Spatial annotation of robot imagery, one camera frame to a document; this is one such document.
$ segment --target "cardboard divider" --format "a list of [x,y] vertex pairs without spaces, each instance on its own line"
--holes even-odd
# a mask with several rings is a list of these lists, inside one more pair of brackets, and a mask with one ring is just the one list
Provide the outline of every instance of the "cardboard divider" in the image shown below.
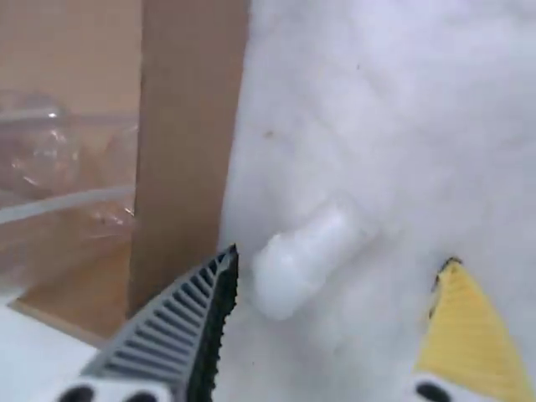
[[118,250],[37,286],[14,308],[99,345],[215,252],[246,37],[245,0],[144,1],[130,268],[129,250]]

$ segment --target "brown cardboard panel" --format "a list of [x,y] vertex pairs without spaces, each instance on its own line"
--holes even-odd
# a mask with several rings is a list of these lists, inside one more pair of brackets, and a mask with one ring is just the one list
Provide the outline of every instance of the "brown cardboard panel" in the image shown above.
[[34,288],[12,308],[100,346],[125,322],[129,254],[123,246]]
[[0,89],[39,90],[77,113],[134,112],[141,0],[1,0]]
[[129,310],[214,253],[247,36],[245,0],[146,0]]

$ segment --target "white fabric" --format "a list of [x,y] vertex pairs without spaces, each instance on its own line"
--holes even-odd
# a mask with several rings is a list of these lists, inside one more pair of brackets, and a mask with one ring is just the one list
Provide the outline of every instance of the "white fabric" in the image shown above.
[[382,401],[461,257],[536,379],[536,2],[253,0],[221,242],[244,268],[333,190],[380,241],[288,322],[241,303],[215,397]]

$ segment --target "transparent plastic bag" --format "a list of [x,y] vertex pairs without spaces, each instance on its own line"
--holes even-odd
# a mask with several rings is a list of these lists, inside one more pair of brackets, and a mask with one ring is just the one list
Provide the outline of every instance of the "transparent plastic bag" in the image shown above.
[[136,147],[135,116],[77,116],[0,91],[0,293],[130,239]]

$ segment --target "white cylinder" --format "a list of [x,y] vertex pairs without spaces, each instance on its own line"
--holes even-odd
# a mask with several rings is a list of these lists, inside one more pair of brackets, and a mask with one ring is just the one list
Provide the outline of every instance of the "white cylinder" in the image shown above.
[[290,317],[375,236],[355,200],[340,193],[315,209],[301,227],[276,234],[253,259],[252,299],[270,318]]

